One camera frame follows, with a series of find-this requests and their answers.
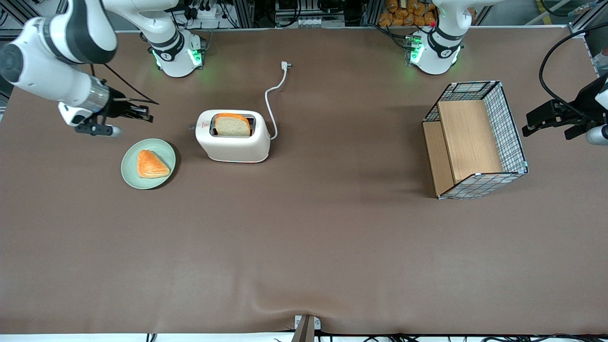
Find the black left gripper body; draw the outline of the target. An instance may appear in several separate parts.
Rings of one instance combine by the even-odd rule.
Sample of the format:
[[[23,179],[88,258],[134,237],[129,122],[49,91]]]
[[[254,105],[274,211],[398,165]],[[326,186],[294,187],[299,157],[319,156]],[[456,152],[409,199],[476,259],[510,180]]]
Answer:
[[[576,96],[576,105],[585,115],[588,115],[601,125],[607,123],[608,83],[607,75],[600,76]]]

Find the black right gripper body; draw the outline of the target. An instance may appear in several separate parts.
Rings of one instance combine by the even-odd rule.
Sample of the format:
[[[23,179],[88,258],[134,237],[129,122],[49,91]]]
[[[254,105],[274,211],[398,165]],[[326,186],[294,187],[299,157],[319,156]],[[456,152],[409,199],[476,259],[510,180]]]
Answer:
[[[126,96],[121,91],[109,87],[109,99],[105,106],[105,117],[106,118],[131,118],[128,114],[130,105],[128,101],[117,101],[116,99],[126,99]]]

